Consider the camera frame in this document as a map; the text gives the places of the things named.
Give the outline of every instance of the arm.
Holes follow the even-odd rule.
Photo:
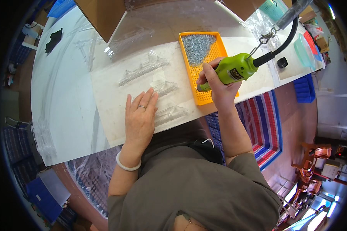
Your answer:
[[[153,88],[146,93],[142,92],[132,103],[131,95],[127,95],[126,141],[120,154],[120,162],[126,167],[135,167],[139,164],[144,150],[152,139],[157,99],[158,94],[153,94]],[[116,165],[109,183],[108,196],[125,195],[137,179],[138,170],[130,172]]]
[[[218,110],[225,161],[229,165],[237,155],[253,153],[253,150],[250,138],[234,105],[236,93],[242,82],[224,85],[213,69],[222,59],[223,57],[217,58],[208,64],[203,64],[203,71],[199,74],[197,84],[208,81],[212,89],[212,99]]]

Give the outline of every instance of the table surface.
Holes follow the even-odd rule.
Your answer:
[[[159,108],[178,105],[188,109],[188,113],[156,128],[160,132],[171,127],[217,111],[214,104],[196,106],[188,82],[188,76],[178,44],[178,33],[185,31],[218,31],[229,56],[249,53],[258,45],[254,35],[242,26],[241,21],[222,4],[216,2],[169,2],[144,7],[125,13],[113,38],[123,37],[137,26],[153,28],[152,38],[120,55],[118,61],[106,56],[103,50],[106,43],[97,44],[93,68],[88,71],[84,57],[75,42],[90,39],[94,29],[69,34],[71,31],[88,24],[86,17],[78,7],[74,7],[60,19],[50,17],[42,33],[32,71],[31,108],[32,118],[46,119],[49,123],[51,138],[56,155],[44,160],[46,166],[62,163],[90,155],[124,143],[124,104],[127,93],[133,97],[147,90],[152,81],[164,78],[179,84],[179,90],[171,96],[159,100]],[[50,41],[51,33],[63,28],[61,41],[49,54],[45,45]],[[289,25],[279,31],[278,36],[284,42],[291,30]],[[239,89],[240,96],[235,103],[260,95],[278,86],[291,82],[310,73],[303,67],[294,51],[293,42],[298,33],[305,29],[299,25],[292,43],[277,57],[286,57],[289,63],[283,70],[274,65],[263,65]],[[154,50],[170,64],[154,71],[147,77],[126,88],[118,88],[117,81],[127,69],[139,64],[149,50]],[[253,55],[259,57],[261,49]]]

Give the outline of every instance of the yellow tray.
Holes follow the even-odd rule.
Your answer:
[[[212,91],[199,92],[196,90],[196,87],[197,87],[196,81],[199,78],[199,73],[202,71],[202,65],[200,64],[199,66],[196,66],[196,67],[192,67],[189,65],[188,57],[186,56],[186,53],[185,53],[184,44],[182,43],[182,39],[181,39],[182,36],[191,35],[191,34],[209,34],[209,35],[216,36],[216,42],[212,44],[209,54],[204,58],[203,62],[208,63],[218,57],[224,57],[224,56],[227,57],[227,53],[222,43],[220,34],[218,32],[184,32],[179,34],[179,43],[180,43],[182,55],[184,57],[186,70],[188,72],[190,86],[192,87],[194,101],[196,105],[200,106],[204,104],[213,103],[213,100],[211,97]]]

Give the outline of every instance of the shirt sleeve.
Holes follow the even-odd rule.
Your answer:
[[[107,198],[108,206],[108,230],[119,230],[122,205],[126,195],[109,196]]]
[[[240,154],[230,162],[228,167],[250,179],[251,181],[261,185],[269,196],[271,196],[277,202],[279,210],[282,208],[278,195],[270,188],[269,184],[266,182],[263,174],[261,173],[254,154]]]

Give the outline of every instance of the tool label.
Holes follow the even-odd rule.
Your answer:
[[[230,78],[232,78],[235,81],[241,80],[244,77],[239,74],[236,68],[231,69],[230,71],[227,70],[227,74],[229,75]]]

